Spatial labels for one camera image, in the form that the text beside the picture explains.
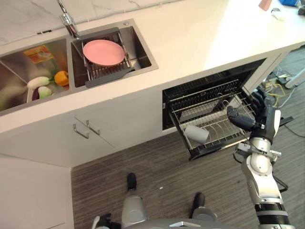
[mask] orange bell pepper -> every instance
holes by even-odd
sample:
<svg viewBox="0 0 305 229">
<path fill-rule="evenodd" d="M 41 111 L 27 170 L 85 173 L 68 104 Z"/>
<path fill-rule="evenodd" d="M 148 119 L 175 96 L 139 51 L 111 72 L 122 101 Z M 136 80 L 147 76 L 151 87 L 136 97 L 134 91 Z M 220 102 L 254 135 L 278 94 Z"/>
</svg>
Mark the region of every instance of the orange bell pepper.
<svg viewBox="0 0 305 229">
<path fill-rule="evenodd" d="M 64 87 L 69 85 L 68 73 L 66 71 L 59 71 L 55 74 L 54 80 L 56 84 Z"/>
</svg>

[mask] pink object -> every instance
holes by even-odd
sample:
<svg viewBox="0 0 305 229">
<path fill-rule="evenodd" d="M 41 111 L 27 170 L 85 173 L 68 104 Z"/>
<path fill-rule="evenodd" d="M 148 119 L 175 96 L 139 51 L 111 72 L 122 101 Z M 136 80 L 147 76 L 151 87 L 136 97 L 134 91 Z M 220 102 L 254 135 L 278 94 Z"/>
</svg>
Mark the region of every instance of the pink object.
<svg viewBox="0 0 305 229">
<path fill-rule="evenodd" d="M 85 57 L 98 65 L 112 66 L 119 64 L 125 57 L 123 48 L 108 40 L 94 40 L 85 44 Z"/>
<path fill-rule="evenodd" d="M 264 11 L 267 11 L 270 7 L 270 4 L 271 4 L 271 0 L 261 0 L 258 6 Z"/>
</svg>

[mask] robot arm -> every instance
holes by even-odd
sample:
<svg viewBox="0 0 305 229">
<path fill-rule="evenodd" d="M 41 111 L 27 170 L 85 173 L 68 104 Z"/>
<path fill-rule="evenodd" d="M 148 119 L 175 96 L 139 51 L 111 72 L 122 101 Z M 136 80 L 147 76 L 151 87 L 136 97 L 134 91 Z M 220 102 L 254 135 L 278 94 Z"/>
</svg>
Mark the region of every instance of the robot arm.
<svg viewBox="0 0 305 229">
<path fill-rule="evenodd" d="M 272 175 L 272 163 L 281 153 L 271 150 L 277 133 L 281 112 L 271 106 L 270 100 L 259 88 L 254 96 L 255 120 L 239 114 L 233 107 L 227 108 L 229 120 L 237 127 L 251 131 L 249 143 L 240 143 L 237 151 L 246 159 L 242 170 L 255 206 L 260 229 L 294 229 L 290 225 L 283 199 Z"/>
</svg>

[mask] dishwasher rack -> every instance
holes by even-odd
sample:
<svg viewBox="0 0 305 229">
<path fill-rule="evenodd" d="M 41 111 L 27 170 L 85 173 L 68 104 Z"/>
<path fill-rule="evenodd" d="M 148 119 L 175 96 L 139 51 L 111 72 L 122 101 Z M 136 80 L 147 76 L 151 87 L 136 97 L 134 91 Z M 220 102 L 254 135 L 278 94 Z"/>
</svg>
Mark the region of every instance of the dishwasher rack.
<svg viewBox="0 0 305 229">
<path fill-rule="evenodd" d="M 245 140 L 245 135 L 248 134 L 231 124 L 227 118 L 226 108 L 229 105 L 254 119 L 251 97 L 238 79 L 173 99 L 168 97 L 166 109 L 183 138 L 190 160 Z M 186 136 L 184 131 L 188 125 L 209 132 L 204 145 Z"/>
</svg>

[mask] dish rack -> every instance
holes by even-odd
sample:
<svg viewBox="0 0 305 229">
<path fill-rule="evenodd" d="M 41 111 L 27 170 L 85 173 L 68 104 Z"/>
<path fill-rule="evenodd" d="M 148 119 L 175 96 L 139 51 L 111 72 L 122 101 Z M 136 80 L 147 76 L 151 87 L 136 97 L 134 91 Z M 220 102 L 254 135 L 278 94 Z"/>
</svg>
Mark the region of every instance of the dish rack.
<svg viewBox="0 0 305 229">
<path fill-rule="evenodd" d="M 88 81 L 86 81 L 85 83 L 87 87 L 93 87 L 113 80 L 118 80 L 120 78 L 123 78 L 127 73 L 134 71 L 134 68 L 132 68 L 132 64 L 129 58 L 129 54 L 126 51 L 125 44 L 122 40 L 119 28 L 111 28 L 105 30 L 102 34 L 91 34 L 89 38 L 82 39 L 81 50 L 83 50 L 86 43 L 97 39 L 108 40 L 117 43 L 123 48 L 125 57 L 123 61 L 117 65 L 101 66 L 89 61 L 82 53 L 80 53 L 81 57 L 83 58 L 83 64 L 86 68 L 86 72 L 88 75 Z"/>
<path fill-rule="evenodd" d="M 190 160 L 245 140 L 248 134 L 231 124 L 226 115 L 226 108 L 231 105 L 241 114 L 254 119 L 251 98 L 240 80 L 231 80 L 177 97 L 180 92 L 190 88 L 196 88 L 196 81 L 185 84 L 184 88 L 177 87 L 167 96 L 167 111 L 191 155 Z M 184 130 L 188 125 L 209 132 L 204 145 L 187 137 Z"/>
</svg>

